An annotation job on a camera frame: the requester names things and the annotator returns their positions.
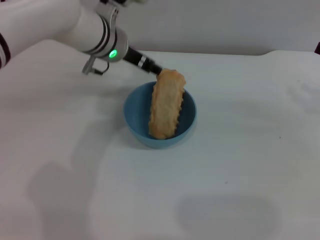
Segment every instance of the dark red object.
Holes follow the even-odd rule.
[[[320,55],[320,42],[318,44],[318,46],[316,47],[315,51],[314,51],[316,54],[319,54]]]

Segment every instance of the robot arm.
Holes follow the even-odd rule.
[[[79,0],[10,0],[0,3],[0,68],[28,47],[54,39],[90,55],[82,72],[96,73],[96,58],[106,62],[122,59],[158,75],[162,68],[128,44],[126,34],[116,27],[117,4],[132,0],[100,0],[95,11]]]

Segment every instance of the pastry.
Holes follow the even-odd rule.
[[[150,110],[149,134],[171,138],[176,131],[186,80],[176,70],[163,69],[156,77]]]

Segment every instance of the white table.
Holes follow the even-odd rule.
[[[0,239],[318,240],[320,56],[147,54],[197,105],[169,149],[122,117],[152,74],[84,76],[88,57],[50,41],[1,70]]]

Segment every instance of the white wall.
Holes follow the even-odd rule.
[[[320,0],[149,0],[122,8],[117,24],[141,50],[314,51],[320,42]]]

